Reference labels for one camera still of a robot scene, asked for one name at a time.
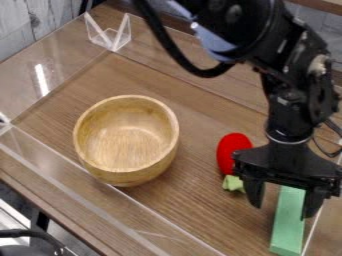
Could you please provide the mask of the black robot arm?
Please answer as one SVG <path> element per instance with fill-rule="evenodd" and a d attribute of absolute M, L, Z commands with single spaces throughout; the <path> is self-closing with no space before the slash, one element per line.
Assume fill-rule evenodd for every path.
<path fill-rule="evenodd" d="M 340 110 L 332 78 L 332 53 L 312 27 L 284 0 L 169 0 L 191 21 L 203 48 L 218 65 L 198 68 L 186 58 L 147 0 L 133 0 L 155 37 L 177 63 L 213 78 L 241 62 L 261 74 L 269 102 L 269 143 L 231 153 L 233 174 L 244 181 L 253 206 L 264 201 L 268 182 L 306 191 L 302 216 L 313 217 L 324 201 L 341 194 L 342 169 L 321 158 L 309 141 Z"/>

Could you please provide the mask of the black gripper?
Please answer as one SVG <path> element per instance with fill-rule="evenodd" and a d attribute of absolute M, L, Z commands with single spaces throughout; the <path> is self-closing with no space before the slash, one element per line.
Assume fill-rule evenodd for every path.
<path fill-rule="evenodd" d="M 340 167 L 317 155 L 306 142 L 284 144 L 270 140 L 264 146 L 236 151 L 233 159 L 234 174 L 244 180 L 256 208 L 262 207 L 266 182 L 305 190 L 301 219 L 314 217 L 325 200 L 341 194 Z"/>

